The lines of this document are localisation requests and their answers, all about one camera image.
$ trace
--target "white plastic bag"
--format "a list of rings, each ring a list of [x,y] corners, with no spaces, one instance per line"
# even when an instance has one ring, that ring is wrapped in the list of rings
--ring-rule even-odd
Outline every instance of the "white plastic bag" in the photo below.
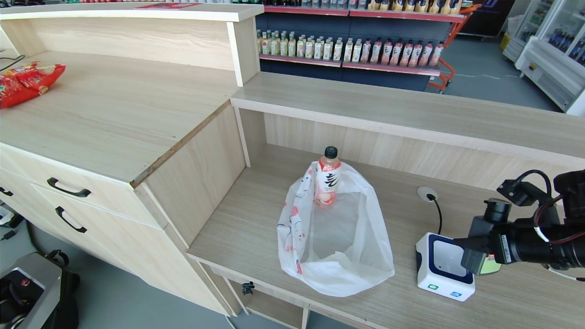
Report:
[[[333,206],[315,204],[316,164],[288,190],[277,228],[280,266],[322,294],[351,296],[394,275],[386,225],[374,188],[347,163]]]

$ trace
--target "refrigerator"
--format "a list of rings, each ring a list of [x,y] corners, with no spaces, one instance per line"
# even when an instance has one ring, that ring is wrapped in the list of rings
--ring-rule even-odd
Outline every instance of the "refrigerator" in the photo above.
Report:
[[[555,0],[515,67],[559,108],[585,116],[585,0]]]
[[[510,36],[511,40],[504,49],[504,56],[513,62],[516,62],[528,38],[537,35],[541,26],[552,16],[557,2],[560,0],[531,0],[530,5],[524,13],[524,18],[514,35]]]

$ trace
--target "yellow box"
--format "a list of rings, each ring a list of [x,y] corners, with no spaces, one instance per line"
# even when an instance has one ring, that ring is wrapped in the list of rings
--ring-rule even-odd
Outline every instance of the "yellow box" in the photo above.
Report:
[[[502,38],[502,42],[500,43],[500,49],[501,50],[506,49],[506,46],[508,46],[510,40],[512,40],[512,38],[510,38],[510,36],[507,33],[505,33],[504,37]]]

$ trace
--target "black drawer handle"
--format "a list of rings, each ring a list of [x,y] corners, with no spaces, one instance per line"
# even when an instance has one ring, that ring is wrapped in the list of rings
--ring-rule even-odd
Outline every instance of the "black drawer handle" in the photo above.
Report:
[[[79,233],[85,233],[85,232],[87,232],[87,229],[86,229],[85,227],[83,227],[83,226],[82,226],[82,227],[80,227],[80,228],[76,228],[75,226],[71,225],[71,223],[69,223],[69,222],[68,222],[68,221],[65,219],[65,217],[63,217],[63,211],[65,211],[65,209],[63,209],[63,207],[57,207],[57,208],[55,208],[55,212],[57,213],[57,215],[58,215],[59,217],[61,217],[61,219],[62,219],[64,222],[66,222],[66,223],[67,223],[67,225],[71,226],[71,227],[72,227],[74,230],[76,230],[76,231],[77,231],[77,232],[79,232]]]
[[[0,192],[6,194],[9,197],[12,197],[14,195],[14,193],[12,193],[10,191],[6,191],[3,187],[0,187]]]
[[[72,196],[76,196],[79,198],[86,198],[91,193],[91,191],[89,191],[88,189],[83,189],[79,192],[70,192],[67,190],[63,190],[62,188],[57,187],[57,182],[58,182],[58,180],[55,177],[51,177],[51,178],[47,179],[47,184],[49,184],[50,187],[54,188],[55,190],[65,192],[67,194],[71,194]]]

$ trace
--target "black bottle cap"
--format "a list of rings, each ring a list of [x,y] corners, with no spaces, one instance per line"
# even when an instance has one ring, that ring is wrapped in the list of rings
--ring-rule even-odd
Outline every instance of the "black bottle cap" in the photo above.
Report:
[[[337,157],[337,148],[335,146],[327,146],[324,155],[328,159],[335,159]]]

